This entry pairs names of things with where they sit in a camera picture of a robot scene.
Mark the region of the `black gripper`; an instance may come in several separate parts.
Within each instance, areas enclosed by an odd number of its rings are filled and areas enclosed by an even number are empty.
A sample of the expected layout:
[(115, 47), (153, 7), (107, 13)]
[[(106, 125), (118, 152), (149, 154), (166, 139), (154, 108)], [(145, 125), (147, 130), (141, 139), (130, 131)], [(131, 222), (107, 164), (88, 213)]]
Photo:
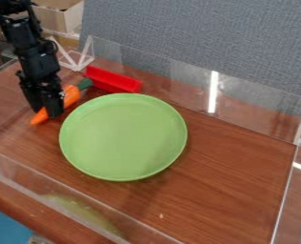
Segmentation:
[(26, 100), (34, 112), (44, 107), (50, 118), (64, 112), (56, 52), (58, 46), (54, 42), (38, 42), (34, 45), (20, 43), (14, 46), (22, 67), (16, 76), (20, 79), (19, 86)]

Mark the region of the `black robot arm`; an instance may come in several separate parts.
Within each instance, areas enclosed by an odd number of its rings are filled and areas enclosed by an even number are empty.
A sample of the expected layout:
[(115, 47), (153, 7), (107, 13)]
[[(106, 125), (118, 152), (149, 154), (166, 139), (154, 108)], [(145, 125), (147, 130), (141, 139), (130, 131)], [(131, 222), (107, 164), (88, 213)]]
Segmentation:
[(15, 73), (27, 102), (50, 118), (64, 112), (64, 92), (58, 76), (58, 45), (42, 37), (40, 21), (31, 0), (0, 0), (0, 29), (20, 63)]

